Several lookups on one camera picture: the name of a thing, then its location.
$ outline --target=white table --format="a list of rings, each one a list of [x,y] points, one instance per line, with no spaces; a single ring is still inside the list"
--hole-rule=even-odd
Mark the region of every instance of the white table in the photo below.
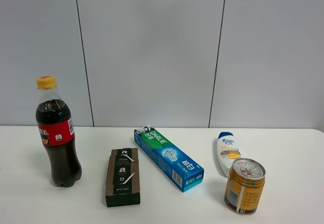
[[[52,185],[37,127],[0,126],[0,223],[324,223],[324,134],[311,129],[227,129],[243,157],[266,169],[257,212],[244,217],[224,203],[227,179],[215,156],[225,129],[158,128],[205,169],[203,182],[182,193],[139,150],[141,204],[107,208],[107,161],[114,148],[137,147],[133,128],[76,127],[83,168],[71,188]]]

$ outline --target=shampoo bottle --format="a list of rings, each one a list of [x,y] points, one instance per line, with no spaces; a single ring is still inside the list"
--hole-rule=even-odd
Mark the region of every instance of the shampoo bottle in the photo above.
[[[221,132],[216,143],[216,151],[219,163],[228,177],[229,169],[233,161],[241,158],[238,147],[235,144],[234,136],[231,132]]]

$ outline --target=white wall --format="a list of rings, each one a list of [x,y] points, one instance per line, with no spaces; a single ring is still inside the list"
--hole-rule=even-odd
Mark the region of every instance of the white wall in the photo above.
[[[223,0],[78,5],[95,126],[208,126]]]
[[[0,0],[0,125],[35,125],[36,78],[53,74],[75,125],[92,118],[75,0]]]
[[[324,0],[226,0],[211,127],[324,130]]]

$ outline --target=black box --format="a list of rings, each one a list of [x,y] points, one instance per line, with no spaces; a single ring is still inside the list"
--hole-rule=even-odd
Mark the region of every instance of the black box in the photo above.
[[[106,179],[107,207],[140,204],[137,148],[112,150]]]

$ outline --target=can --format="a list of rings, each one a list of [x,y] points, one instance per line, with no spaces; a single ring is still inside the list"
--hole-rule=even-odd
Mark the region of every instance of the can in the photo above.
[[[251,159],[239,158],[229,171],[225,191],[228,208],[240,215],[252,215],[257,211],[265,183],[264,167]]]

